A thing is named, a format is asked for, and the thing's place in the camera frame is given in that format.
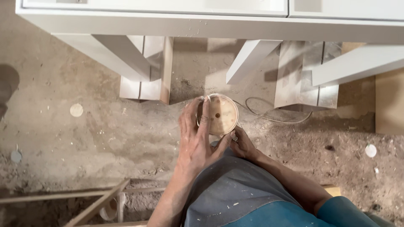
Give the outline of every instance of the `dusty floor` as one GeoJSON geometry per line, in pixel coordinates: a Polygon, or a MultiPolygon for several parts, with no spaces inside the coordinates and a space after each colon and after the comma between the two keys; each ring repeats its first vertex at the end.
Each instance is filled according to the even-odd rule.
{"type": "MultiPolygon", "coordinates": [[[[16,16],[13,0],[0,1],[0,64],[14,68],[19,77],[0,122],[1,196],[108,187],[124,177],[164,184],[178,155],[177,118],[189,99],[219,92],[241,103],[248,97],[273,103],[275,51],[240,85],[225,85],[225,73],[243,42],[176,38],[170,105],[139,103],[119,98],[119,75],[16,16]],[[75,103],[84,108],[79,118],[69,113],[75,103]],[[19,164],[10,160],[16,144],[23,155],[19,164]]],[[[265,116],[304,117],[263,102],[249,105],[265,116]]],[[[342,195],[362,210],[379,204],[380,216],[404,226],[404,137],[375,134],[374,108],[374,78],[368,78],[341,85],[338,109],[316,112],[304,123],[272,123],[240,108],[240,124],[267,155],[321,184],[341,187],[342,195]],[[364,153],[368,143],[378,149],[374,158],[364,153]],[[326,150],[327,145],[335,151],[326,150]]],[[[159,196],[129,198],[126,220],[147,219],[159,196]]],[[[85,202],[76,205],[82,209],[85,202]]],[[[46,223],[52,226],[80,211],[69,211],[67,201],[37,206],[43,209],[29,219],[33,226],[46,226],[40,214],[50,210],[64,212],[46,223]]],[[[30,208],[1,206],[0,225],[18,226],[14,217],[30,208]]]]}

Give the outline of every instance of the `electrical cable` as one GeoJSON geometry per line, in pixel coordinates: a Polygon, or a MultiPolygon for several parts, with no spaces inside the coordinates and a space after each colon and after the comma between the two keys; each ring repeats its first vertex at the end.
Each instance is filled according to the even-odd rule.
{"type": "Polygon", "coordinates": [[[250,109],[250,107],[249,107],[248,104],[247,104],[247,101],[248,101],[249,99],[258,99],[258,100],[261,100],[261,101],[264,101],[264,102],[267,102],[267,103],[268,103],[267,100],[262,99],[262,98],[258,98],[258,97],[249,97],[249,98],[247,98],[247,99],[245,100],[246,106],[243,106],[241,103],[239,103],[239,102],[237,102],[237,101],[235,101],[235,100],[233,100],[233,102],[239,104],[240,106],[242,106],[242,107],[245,108],[246,110],[250,111],[252,114],[256,115],[257,117],[262,118],[262,119],[265,119],[265,120],[273,121],[273,122],[280,122],[280,123],[286,123],[286,124],[302,123],[302,122],[304,122],[305,120],[307,120],[307,119],[311,116],[311,114],[312,114],[312,112],[310,112],[303,120],[299,120],[299,121],[283,121],[283,120],[276,120],[276,119],[272,119],[272,118],[266,118],[266,117],[263,117],[263,116],[260,116],[260,115],[256,114],[254,111],[252,111],[252,110],[250,109]]]}

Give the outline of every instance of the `wooden stick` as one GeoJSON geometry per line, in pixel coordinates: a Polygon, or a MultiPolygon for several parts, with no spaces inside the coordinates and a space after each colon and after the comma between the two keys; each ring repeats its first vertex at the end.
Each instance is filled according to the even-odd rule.
{"type": "MultiPolygon", "coordinates": [[[[165,189],[166,189],[165,187],[130,188],[130,189],[124,189],[122,192],[138,193],[138,192],[164,191],[165,189]]],[[[105,193],[109,192],[110,190],[111,189],[98,190],[98,191],[86,191],[86,192],[62,193],[62,194],[53,194],[53,195],[30,195],[30,196],[22,196],[22,197],[14,197],[14,198],[3,198],[3,199],[0,199],[0,204],[102,196],[102,195],[105,195],[105,193]]]]}
{"type": "Polygon", "coordinates": [[[32,196],[5,198],[5,199],[0,199],[0,204],[101,196],[107,192],[109,192],[109,190],[86,191],[86,192],[64,193],[64,194],[54,194],[54,195],[32,195],[32,196]]]}
{"type": "Polygon", "coordinates": [[[108,223],[99,225],[80,225],[77,227],[146,227],[148,221],[132,221],[124,223],[108,223]]]}
{"type": "Polygon", "coordinates": [[[95,201],[91,206],[77,215],[75,218],[70,220],[65,227],[73,227],[77,225],[83,225],[88,220],[90,220],[101,208],[103,208],[111,199],[117,196],[122,190],[126,187],[126,185],[130,182],[130,179],[125,179],[117,186],[112,188],[109,192],[105,193],[104,196],[95,201]]]}
{"type": "Polygon", "coordinates": [[[124,193],[136,193],[136,192],[151,192],[151,191],[164,191],[165,187],[147,187],[147,188],[129,188],[124,189],[124,193]]]}

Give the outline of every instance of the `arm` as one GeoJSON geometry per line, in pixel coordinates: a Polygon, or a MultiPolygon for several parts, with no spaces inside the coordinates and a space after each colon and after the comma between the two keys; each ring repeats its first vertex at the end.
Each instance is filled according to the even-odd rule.
{"type": "Polygon", "coordinates": [[[238,141],[231,141],[230,147],[240,158],[248,159],[272,174],[309,213],[318,209],[332,196],[318,183],[287,168],[256,149],[247,134],[240,127],[235,128],[238,141]]]}
{"type": "Polygon", "coordinates": [[[185,206],[192,184],[201,170],[209,166],[222,155],[229,146],[234,131],[223,136],[216,147],[209,143],[209,108],[210,99],[199,97],[188,104],[179,117],[181,141],[174,174],[161,196],[148,227],[179,226],[182,209],[185,206]],[[196,111],[203,102],[202,117],[199,127],[196,125],[196,111]]]}

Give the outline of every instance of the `round wood scrap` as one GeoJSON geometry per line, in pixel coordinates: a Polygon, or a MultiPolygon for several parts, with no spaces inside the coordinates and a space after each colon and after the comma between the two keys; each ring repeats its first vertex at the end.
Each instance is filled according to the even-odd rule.
{"type": "MultiPolygon", "coordinates": [[[[210,130],[212,135],[223,136],[230,133],[238,121],[238,109],[233,100],[225,95],[211,94],[210,98],[210,130]]],[[[202,104],[198,108],[197,119],[202,116],[202,104]]]]}

